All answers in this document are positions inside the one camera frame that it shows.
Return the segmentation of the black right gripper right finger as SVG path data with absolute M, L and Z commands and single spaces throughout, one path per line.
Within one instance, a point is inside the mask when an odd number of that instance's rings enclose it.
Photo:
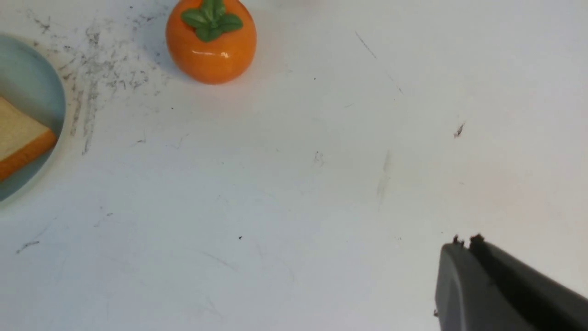
M 544 276 L 481 235 L 469 251 L 505 300 L 536 331 L 585 331 L 587 300 Z

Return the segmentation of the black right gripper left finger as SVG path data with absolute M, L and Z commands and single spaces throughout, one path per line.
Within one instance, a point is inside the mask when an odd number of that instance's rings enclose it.
M 441 248 L 435 312 L 441 331 L 535 331 L 506 300 L 464 241 Z

